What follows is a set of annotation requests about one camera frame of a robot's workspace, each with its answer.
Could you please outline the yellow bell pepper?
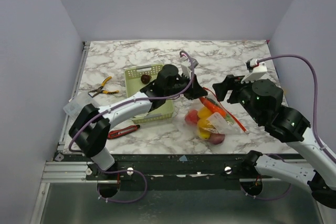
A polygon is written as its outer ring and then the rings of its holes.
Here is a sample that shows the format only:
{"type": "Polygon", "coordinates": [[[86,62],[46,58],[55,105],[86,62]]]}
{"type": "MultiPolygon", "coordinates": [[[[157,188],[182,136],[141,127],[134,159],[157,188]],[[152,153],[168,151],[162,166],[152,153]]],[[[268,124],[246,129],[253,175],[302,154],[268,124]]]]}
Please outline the yellow bell pepper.
{"type": "Polygon", "coordinates": [[[197,116],[198,116],[199,119],[208,119],[212,114],[213,114],[213,112],[205,106],[202,107],[197,112],[197,116]]]}

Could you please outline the orange toy carrot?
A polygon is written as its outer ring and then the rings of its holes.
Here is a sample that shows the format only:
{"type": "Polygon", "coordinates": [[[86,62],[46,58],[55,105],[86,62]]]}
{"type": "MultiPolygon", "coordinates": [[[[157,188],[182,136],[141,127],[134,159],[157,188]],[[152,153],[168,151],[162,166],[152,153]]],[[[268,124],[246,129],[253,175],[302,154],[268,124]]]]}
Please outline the orange toy carrot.
{"type": "Polygon", "coordinates": [[[199,100],[212,113],[219,113],[222,117],[226,117],[226,111],[218,106],[212,99],[207,97],[200,97],[199,100]]]}

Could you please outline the red toy apple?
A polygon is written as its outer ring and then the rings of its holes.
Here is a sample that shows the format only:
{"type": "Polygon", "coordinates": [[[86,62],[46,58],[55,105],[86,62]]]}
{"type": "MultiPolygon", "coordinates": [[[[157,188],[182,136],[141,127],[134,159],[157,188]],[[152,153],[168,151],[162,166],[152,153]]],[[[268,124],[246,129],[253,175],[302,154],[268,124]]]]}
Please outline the red toy apple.
{"type": "Polygon", "coordinates": [[[185,123],[190,126],[196,126],[199,120],[199,117],[197,114],[198,114],[197,110],[195,109],[189,110],[188,113],[184,117],[185,123]]]}

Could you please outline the clear zip bag orange zipper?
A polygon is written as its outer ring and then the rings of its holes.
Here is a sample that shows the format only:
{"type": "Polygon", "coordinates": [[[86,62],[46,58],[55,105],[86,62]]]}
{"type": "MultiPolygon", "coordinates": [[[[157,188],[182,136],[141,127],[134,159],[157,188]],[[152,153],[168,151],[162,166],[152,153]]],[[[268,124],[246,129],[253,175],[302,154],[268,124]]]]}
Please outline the clear zip bag orange zipper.
{"type": "MultiPolygon", "coordinates": [[[[214,127],[214,129],[212,130],[212,133],[225,134],[225,137],[229,135],[249,134],[249,130],[233,114],[231,114],[227,109],[225,109],[218,101],[214,99],[212,100],[218,106],[220,106],[222,109],[226,111],[225,118],[222,117],[219,113],[213,113],[207,119],[214,127]]],[[[195,102],[193,102],[189,110],[193,110],[193,109],[200,110],[202,107],[204,107],[204,105],[200,102],[199,99],[197,99],[195,102]]],[[[203,140],[197,136],[197,125],[190,126],[190,128],[194,131],[196,137],[199,140],[210,143],[208,140],[203,140]]]]}

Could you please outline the yellow toy squash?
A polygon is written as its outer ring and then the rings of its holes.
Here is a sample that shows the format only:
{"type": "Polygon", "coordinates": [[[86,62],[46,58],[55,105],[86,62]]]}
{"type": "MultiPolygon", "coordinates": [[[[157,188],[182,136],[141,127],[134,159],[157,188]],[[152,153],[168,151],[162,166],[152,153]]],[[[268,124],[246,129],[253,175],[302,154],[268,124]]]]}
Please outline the yellow toy squash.
{"type": "Polygon", "coordinates": [[[197,136],[199,138],[209,139],[213,129],[213,125],[207,119],[203,118],[197,121],[197,136]]]}

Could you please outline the purple toy onion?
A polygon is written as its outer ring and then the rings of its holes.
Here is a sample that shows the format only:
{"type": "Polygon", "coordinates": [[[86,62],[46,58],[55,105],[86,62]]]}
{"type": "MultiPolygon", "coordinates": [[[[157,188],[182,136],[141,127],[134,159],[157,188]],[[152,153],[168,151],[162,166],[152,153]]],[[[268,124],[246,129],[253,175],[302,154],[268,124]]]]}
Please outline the purple toy onion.
{"type": "Polygon", "coordinates": [[[212,133],[208,141],[213,145],[218,145],[223,143],[225,140],[225,134],[212,133]]]}

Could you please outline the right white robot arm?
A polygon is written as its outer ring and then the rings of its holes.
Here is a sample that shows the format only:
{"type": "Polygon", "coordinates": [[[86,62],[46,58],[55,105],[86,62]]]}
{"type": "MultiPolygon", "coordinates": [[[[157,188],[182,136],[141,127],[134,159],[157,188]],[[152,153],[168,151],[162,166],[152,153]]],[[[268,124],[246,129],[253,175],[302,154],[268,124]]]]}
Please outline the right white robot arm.
{"type": "Polygon", "coordinates": [[[230,104],[239,103],[252,119],[282,143],[296,150],[311,168],[298,167],[275,160],[258,151],[244,158],[241,171],[249,178],[257,174],[281,179],[299,186],[326,207],[335,208],[335,153],[325,153],[315,139],[310,122],[296,109],[282,105],[283,90],[269,79],[242,83],[241,76],[228,75],[213,85],[223,101],[230,92],[230,104]]]}

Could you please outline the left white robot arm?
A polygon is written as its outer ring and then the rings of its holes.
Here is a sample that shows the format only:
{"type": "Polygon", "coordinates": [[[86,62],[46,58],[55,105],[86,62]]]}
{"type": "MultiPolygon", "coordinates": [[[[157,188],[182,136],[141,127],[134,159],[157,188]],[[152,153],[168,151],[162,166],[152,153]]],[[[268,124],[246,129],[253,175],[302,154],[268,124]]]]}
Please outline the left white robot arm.
{"type": "Polygon", "coordinates": [[[207,96],[207,91],[197,81],[195,73],[179,74],[174,65],[164,65],[156,76],[133,96],[112,105],[95,107],[85,105],[69,130],[72,142],[99,168],[104,179],[116,175],[115,159],[106,148],[111,128],[137,115],[161,107],[166,100],[183,95],[188,100],[207,96]]]}

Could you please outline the red black utility knife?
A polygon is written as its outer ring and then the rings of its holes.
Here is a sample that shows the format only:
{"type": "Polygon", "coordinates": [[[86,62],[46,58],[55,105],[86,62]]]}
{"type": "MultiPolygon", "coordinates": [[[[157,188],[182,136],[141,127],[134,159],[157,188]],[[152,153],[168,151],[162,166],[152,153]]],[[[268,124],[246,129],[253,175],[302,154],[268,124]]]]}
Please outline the red black utility knife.
{"type": "Polygon", "coordinates": [[[140,128],[140,125],[130,125],[128,127],[125,127],[123,129],[118,129],[118,130],[112,130],[108,133],[107,139],[108,140],[113,140],[120,138],[122,136],[128,135],[130,133],[133,133],[137,131],[140,128]]]}

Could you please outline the clear plastic screw box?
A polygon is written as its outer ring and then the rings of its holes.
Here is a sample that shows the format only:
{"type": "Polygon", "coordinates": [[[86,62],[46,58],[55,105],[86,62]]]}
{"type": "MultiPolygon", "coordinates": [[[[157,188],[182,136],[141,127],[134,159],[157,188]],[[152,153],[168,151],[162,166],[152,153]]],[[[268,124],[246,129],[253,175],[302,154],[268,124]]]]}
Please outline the clear plastic screw box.
{"type": "Polygon", "coordinates": [[[92,104],[95,107],[100,106],[88,92],[80,92],[63,107],[63,110],[70,118],[75,118],[79,115],[83,107],[88,104],[92,104]]]}

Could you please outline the yellow handled pliers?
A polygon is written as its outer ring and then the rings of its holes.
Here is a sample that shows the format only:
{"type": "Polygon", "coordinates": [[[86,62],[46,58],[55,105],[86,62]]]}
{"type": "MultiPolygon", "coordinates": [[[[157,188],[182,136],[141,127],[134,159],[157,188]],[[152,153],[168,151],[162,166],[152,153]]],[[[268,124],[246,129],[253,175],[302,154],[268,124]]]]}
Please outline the yellow handled pliers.
{"type": "Polygon", "coordinates": [[[96,97],[99,94],[107,94],[107,95],[113,95],[113,94],[118,94],[119,90],[115,90],[115,91],[108,91],[105,90],[104,87],[106,85],[106,83],[111,80],[112,77],[108,76],[106,79],[103,80],[103,82],[101,83],[100,87],[98,87],[97,89],[88,91],[88,93],[93,93],[93,95],[91,95],[92,98],[96,97]]]}

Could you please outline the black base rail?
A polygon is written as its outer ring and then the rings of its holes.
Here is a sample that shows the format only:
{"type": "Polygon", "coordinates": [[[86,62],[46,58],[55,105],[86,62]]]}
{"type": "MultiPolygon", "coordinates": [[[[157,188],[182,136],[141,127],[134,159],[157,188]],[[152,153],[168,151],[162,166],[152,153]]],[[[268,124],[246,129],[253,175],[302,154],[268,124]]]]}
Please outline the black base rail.
{"type": "Polygon", "coordinates": [[[239,190],[240,182],[253,182],[257,171],[247,166],[245,154],[117,154],[114,175],[88,164],[87,180],[118,184],[121,190],[239,190]]]}

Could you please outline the aluminium frame profile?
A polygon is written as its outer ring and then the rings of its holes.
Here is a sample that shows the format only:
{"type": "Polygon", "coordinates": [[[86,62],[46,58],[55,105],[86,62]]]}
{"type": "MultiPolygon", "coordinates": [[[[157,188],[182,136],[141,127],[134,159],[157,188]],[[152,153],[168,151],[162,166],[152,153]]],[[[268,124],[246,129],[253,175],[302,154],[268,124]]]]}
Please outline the aluminium frame profile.
{"type": "MultiPolygon", "coordinates": [[[[70,100],[77,96],[81,77],[84,71],[90,41],[83,42],[83,51],[80,59],[79,69],[76,74],[75,83],[70,95],[70,100]]],[[[63,123],[57,148],[51,161],[45,163],[41,183],[79,183],[86,179],[86,162],[81,159],[81,154],[64,154],[66,136],[68,136],[68,126],[70,117],[66,114],[63,123]]]]}

